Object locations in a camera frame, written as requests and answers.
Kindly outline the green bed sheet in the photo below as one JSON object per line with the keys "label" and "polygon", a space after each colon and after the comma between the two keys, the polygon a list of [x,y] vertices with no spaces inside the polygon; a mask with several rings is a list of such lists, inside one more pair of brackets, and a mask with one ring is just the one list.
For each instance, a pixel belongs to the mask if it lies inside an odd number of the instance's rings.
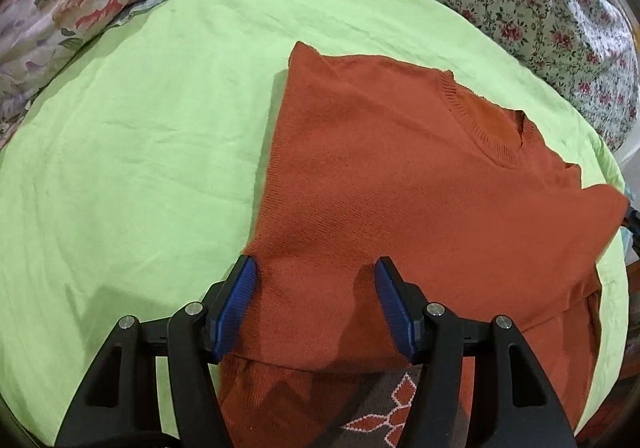
{"label": "green bed sheet", "polygon": [[171,315],[238,257],[297,41],[451,70],[623,186],[559,93],[435,0],[163,2],[82,49],[1,152],[1,393],[43,442],[120,317]]}

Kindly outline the orange knitted sweater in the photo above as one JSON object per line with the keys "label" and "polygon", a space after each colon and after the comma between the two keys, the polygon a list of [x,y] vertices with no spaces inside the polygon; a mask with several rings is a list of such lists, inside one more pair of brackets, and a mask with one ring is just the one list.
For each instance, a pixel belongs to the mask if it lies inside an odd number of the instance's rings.
{"label": "orange knitted sweater", "polygon": [[397,445],[416,375],[375,294],[382,256],[461,317],[511,317],[576,424],[600,346],[596,264],[627,206],[450,72],[296,44],[246,249],[259,283],[220,367],[233,442]]}

